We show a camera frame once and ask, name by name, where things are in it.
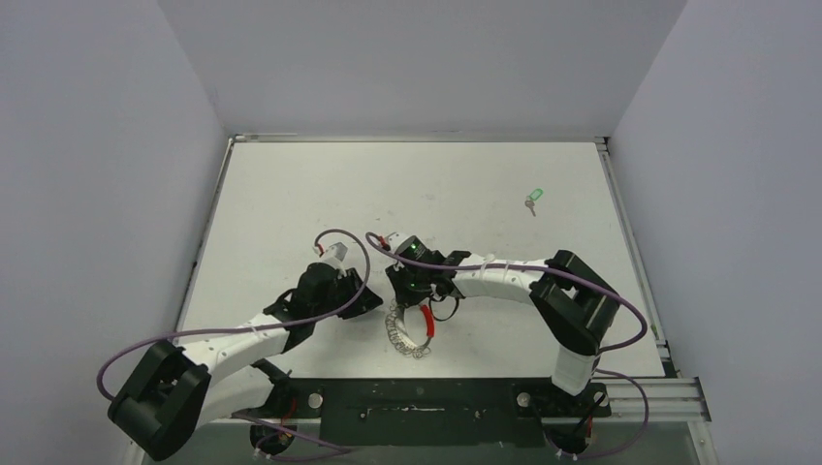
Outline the large keyring with small rings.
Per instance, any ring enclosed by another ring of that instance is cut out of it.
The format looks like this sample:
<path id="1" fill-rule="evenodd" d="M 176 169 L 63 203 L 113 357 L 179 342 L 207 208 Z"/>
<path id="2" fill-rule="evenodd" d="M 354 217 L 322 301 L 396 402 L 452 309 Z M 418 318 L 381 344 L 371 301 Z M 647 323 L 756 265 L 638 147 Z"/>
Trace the large keyring with small rings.
<path id="1" fill-rule="evenodd" d="M 418 344 L 410 335 L 406 322 L 405 313 L 407 307 L 400 306 L 395 300 L 392 301 L 389 312 L 385 317 L 384 325 L 389 341 L 395 350 L 405 357 L 422 359 L 430 353 L 430 343 L 435 335 L 435 322 L 433 313 L 427 304 L 417 306 L 426 322 L 426 341 Z"/>

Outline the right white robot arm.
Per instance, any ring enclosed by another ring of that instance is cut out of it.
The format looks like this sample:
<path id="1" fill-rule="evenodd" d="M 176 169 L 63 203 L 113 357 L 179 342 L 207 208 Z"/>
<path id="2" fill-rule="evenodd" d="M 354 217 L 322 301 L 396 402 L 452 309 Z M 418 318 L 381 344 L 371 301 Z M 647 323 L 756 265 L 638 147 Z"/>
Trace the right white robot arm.
<path id="1" fill-rule="evenodd" d="M 399 308 L 473 297 L 533 306 L 559 344 L 548 389 L 550 406 L 563 416 L 583 407 L 619 303 L 599 292 L 612 288 L 574 253 L 560 250 L 541 262 L 503 261 L 467 251 L 445 256 L 401 232 L 379 236 L 377 244 L 400 257 L 386 268 Z"/>

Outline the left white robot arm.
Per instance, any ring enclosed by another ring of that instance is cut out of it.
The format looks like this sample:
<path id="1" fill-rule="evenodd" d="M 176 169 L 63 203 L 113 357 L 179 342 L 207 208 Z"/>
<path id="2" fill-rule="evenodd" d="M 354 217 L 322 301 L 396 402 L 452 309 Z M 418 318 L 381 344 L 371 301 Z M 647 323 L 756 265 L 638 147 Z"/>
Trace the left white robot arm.
<path id="1" fill-rule="evenodd" d="M 206 338 L 199 331 L 197 341 L 180 346 L 169 338 L 151 343 L 113 397 L 108 417 L 154 460 L 171 457 L 199 427 L 235 411 L 277 417 L 290 392 L 269 357 L 304 342 L 323 316 L 347 320 L 383 302 L 355 268 L 312 263 L 294 288 L 224 335 Z"/>

